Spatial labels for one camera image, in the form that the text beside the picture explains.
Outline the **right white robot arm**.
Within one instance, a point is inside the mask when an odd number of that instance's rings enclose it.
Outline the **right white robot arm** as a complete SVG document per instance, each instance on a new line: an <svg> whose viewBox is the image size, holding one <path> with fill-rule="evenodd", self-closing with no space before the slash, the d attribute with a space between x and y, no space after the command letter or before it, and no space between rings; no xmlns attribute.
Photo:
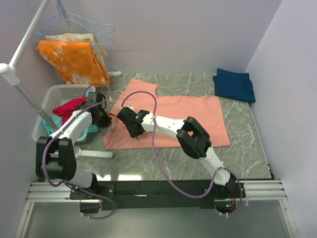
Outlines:
<svg viewBox="0 0 317 238"><path fill-rule="evenodd" d="M145 132L152 132L151 147L155 157L155 135L158 132L176 138L183 152L192 159L199 160L212 175L211 183L205 193L190 195L178 188L157 162L160 171L177 192L189 198L199 199L207 196L216 185L221 197L228 198L234 193L236 176L223 165L212 147L210 135L194 117L171 119L145 110L136 113L129 107L123 107L117 114L117 118L126 126L131 138L136 138Z"/></svg>

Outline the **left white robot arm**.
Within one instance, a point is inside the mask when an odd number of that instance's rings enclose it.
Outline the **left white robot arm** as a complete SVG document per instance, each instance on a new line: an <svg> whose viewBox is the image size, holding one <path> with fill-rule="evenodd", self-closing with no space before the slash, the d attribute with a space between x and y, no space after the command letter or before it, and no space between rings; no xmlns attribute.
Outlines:
<svg viewBox="0 0 317 238"><path fill-rule="evenodd" d="M81 187L87 199L94 199L100 192L95 174L77 167L74 144L83 131L95 125L97 128L111 126L111 117L104 110L107 97L90 92L88 98L72 113L64 125L50 136L41 136L36 142L35 171L39 178L59 179L61 182Z"/></svg>

